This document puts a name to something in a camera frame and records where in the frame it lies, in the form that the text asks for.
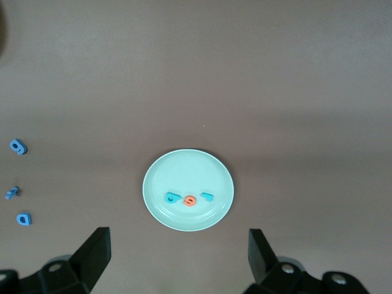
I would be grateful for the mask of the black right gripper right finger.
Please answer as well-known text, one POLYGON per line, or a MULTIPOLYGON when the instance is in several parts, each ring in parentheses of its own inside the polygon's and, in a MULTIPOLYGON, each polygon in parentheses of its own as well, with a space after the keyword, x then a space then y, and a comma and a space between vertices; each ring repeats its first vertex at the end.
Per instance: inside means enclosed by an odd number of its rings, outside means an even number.
POLYGON ((316 279, 289 261, 279 261, 260 229, 250 229, 248 262, 255 282, 243 294, 370 294, 354 276, 325 272, 316 279))

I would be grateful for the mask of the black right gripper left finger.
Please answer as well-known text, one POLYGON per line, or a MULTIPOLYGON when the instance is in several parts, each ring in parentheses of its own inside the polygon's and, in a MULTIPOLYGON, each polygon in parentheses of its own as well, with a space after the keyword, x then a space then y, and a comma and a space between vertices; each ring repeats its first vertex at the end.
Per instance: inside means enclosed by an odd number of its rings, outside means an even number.
POLYGON ((0 294, 90 294, 110 262, 110 229, 97 228, 67 260, 47 263, 20 278, 0 269, 0 294))

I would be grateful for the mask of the light green plate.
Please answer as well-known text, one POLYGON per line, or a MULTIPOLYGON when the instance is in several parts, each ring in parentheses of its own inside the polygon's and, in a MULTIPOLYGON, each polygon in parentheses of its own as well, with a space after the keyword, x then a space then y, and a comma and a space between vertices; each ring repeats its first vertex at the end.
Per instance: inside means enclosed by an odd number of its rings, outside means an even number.
POLYGON ((153 218, 174 230, 197 232, 216 225, 229 212, 235 196, 228 168, 213 155, 197 149, 177 149, 156 159, 142 184, 144 203, 153 218), (167 192, 182 197, 174 204, 165 201, 167 192), (202 192, 214 195, 206 201, 202 192), (193 195, 193 207, 184 198, 193 195))

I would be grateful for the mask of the blue foam letter g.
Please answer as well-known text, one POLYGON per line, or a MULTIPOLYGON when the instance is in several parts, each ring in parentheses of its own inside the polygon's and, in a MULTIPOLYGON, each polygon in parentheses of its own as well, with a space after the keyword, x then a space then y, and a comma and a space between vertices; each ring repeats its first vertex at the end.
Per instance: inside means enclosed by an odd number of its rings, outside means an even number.
POLYGON ((9 143, 9 146, 18 156, 24 155, 28 152, 27 146, 19 138, 13 139, 9 143))

